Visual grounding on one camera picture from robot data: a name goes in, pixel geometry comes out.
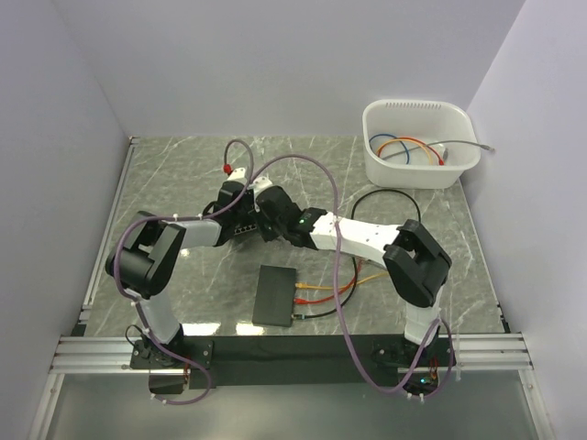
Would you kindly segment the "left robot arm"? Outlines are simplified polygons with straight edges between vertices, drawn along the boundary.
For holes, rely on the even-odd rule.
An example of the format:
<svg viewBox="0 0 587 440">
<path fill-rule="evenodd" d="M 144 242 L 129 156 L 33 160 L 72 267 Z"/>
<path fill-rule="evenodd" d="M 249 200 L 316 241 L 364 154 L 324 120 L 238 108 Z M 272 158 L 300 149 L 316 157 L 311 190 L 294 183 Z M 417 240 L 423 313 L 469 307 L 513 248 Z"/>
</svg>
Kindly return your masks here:
<svg viewBox="0 0 587 440">
<path fill-rule="evenodd" d="M 166 288 L 180 253 L 225 245 L 240 230 L 254 227 L 255 190 L 241 181 L 224 181 L 217 198 L 196 220 L 173 222 L 138 211 L 131 232 L 108 255 L 105 271 L 118 268 L 125 295 L 139 307 L 143 344 L 162 367 L 178 366 L 188 355 L 182 324 L 175 317 Z"/>
</svg>

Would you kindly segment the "black network switch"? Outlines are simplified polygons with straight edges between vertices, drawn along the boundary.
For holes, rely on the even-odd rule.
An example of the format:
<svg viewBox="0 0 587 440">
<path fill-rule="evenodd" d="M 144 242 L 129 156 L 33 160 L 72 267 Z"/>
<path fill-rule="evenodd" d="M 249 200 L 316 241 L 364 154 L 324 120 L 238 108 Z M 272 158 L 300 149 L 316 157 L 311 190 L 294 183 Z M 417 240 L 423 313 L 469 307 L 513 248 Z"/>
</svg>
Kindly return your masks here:
<svg viewBox="0 0 587 440">
<path fill-rule="evenodd" d="M 255 222 L 245 222 L 245 223 L 238 223 L 234 229 L 234 236 L 239 236 L 242 234 L 246 234 L 248 232 L 253 232 L 257 229 Z"/>
<path fill-rule="evenodd" d="M 261 265 L 251 322 L 256 326 L 291 327 L 297 270 Z"/>
</svg>

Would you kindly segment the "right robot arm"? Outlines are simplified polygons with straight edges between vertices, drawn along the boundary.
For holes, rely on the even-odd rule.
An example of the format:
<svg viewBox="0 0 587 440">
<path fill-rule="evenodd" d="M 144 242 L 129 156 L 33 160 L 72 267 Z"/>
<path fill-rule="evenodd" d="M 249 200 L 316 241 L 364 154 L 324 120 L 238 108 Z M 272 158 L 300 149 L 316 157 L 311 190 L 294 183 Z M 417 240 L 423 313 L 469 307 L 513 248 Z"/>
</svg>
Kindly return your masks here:
<svg viewBox="0 0 587 440">
<path fill-rule="evenodd" d="M 298 248 L 340 251 L 386 268 L 395 291 L 406 303 L 404 357 L 415 366 L 436 354 L 439 296 L 452 265 L 448 253 L 416 220 L 377 225 L 319 208 L 300 209 L 286 191 L 265 178 L 252 184 L 256 221 L 263 237 L 282 237 Z"/>
</svg>

